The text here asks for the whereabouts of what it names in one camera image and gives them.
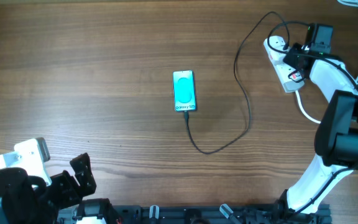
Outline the blue screen smartphone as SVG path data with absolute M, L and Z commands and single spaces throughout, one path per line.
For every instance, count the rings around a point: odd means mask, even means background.
M 196 96 L 192 70 L 173 72 L 173 94 L 175 111 L 195 111 Z

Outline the white power strip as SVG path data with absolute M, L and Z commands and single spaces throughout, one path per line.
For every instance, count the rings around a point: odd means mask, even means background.
M 269 47 L 267 43 L 268 40 L 270 41 L 270 45 L 273 48 L 283 51 L 285 41 L 282 37 L 275 35 L 271 36 L 269 39 L 264 40 L 264 47 L 267 54 L 269 52 L 267 50 L 267 47 Z M 300 72 L 296 72 L 293 67 L 286 64 L 284 61 L 280 64 L 273 65 L 273 68 L 277 74 L 278 79 L 280 80 L 280 83 L 282 84 L 285 93 L 295 92 L 305 84 L 304 81 L 301 80 Z

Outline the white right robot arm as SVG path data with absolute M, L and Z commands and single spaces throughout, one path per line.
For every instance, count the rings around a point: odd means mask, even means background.
M 281 51 L 284 64 L 294 69 L 287 78 L 293 83 L 311 80 L 329 104 L 315 134 L 311 164 L 277 202 L 276 214 L 283 221 L 316 213 L 335 185 L 358 170 L 358 83 L 342 60 L 330 53 L 333 27 L 307 24 L 307 28 L 305 44 Z

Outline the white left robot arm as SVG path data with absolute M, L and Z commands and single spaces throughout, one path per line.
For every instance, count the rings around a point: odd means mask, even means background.
M 0 223 L 55 223 L 61 209 L 81 203 L 96 191 L 90 157 L 81 154 L 70 161 L 75 171 L 43 178 L 20 167 L 0 170 Z

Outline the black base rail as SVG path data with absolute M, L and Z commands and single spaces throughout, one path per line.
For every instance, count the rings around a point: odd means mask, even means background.
M 218 207 L 159 207 L 158 218 L 149 218 L 150 207 L 140 206 L 113 206 L 120 215 L 118 223 L 124 224 L 185 224 L 192 223 L 199 219 L 198 223 L 234 223 L 234 219 L 226 218 Z M 310 224 L 331 224 L 331 210 L 329 205 L 319 205 L 318 211 L 309 215 L 299 214 L 297 217 L 287 221 L 278 220 L 273 222 L 271 212 L 272 204 L 255 204 L 245 207 L 230 207 L 233 211 L 233 217 L 237 223 L 246 224 L 268 224 L 268 223 L 310 223 Z M 66 208 L 59 211 L 57 223 L 74 224 L 76 208 Z

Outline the white usb wall charger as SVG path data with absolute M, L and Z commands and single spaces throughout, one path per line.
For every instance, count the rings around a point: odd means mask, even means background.
M 283 59 L 286 56 L 286 54 L 274 51 L 270 47 L 267 47 L 267 50 L 268 50 L 268 57 L 273 65 L 280 64 L 283 62 Z

